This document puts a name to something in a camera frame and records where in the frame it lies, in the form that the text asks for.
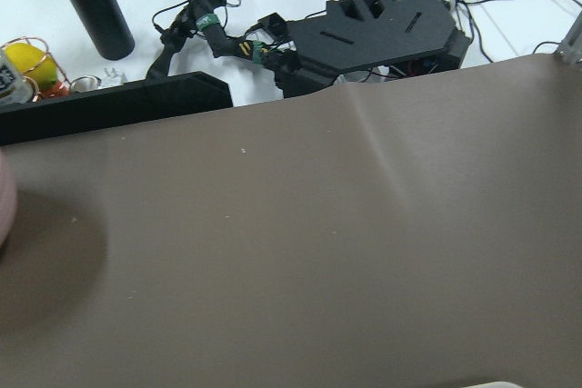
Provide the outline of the pink ice bowl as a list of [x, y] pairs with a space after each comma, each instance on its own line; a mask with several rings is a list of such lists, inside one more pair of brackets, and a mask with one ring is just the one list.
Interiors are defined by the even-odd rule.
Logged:
[[4, 152], [1, 152], [1, 248], [4, 248], [15, 222], [17, 188], [14, 173]]

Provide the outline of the black bar block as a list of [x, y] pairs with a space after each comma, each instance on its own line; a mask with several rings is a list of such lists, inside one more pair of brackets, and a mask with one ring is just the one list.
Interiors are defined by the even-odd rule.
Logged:
[[227, 83], [202, 72], [1, 107], [1, 145], [230, 108]]

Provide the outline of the yellow lemon in basket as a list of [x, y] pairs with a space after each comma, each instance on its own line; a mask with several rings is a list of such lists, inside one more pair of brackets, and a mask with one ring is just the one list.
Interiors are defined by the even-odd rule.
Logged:
[[33, 79], [41, 90], [49, 89], [58, 82], [55, 61], [46, 52], [27, 43], [12, 43], [4, 49], [16, 69]]

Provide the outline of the black water bottle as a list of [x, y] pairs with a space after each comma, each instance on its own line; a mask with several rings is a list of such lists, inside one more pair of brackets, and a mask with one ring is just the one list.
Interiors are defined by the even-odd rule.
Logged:
[[70, 0], [96, 51], [106, 60], [130, 55], [135, 40], [117, 0]]

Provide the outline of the beige rabbit tray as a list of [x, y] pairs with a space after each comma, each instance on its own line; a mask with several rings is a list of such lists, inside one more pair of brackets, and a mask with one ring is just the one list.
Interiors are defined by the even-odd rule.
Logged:
[[459, 386], [460, 388], [523, 388], [517, 383], [507, 381], [492, 381], [486, 383], [474, 383], [470, 385]]

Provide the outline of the black printed bracket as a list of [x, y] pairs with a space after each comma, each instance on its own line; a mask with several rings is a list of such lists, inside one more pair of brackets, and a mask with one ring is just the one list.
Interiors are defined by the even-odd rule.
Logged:
[[406, 75], [454, 70], [470, 45], [441, 0], [329, 1], [323, 15], [289, 21], [286, 30], [293, 49], [255, 52], [286, 98], [379, 66]]

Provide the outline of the aluminium frame post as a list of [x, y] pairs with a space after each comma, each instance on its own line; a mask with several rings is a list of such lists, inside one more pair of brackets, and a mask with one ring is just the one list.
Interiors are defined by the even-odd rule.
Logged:
[[581, 66], [582, 13], [580, 13], [555, 51], [557, 59], [568, 65]]

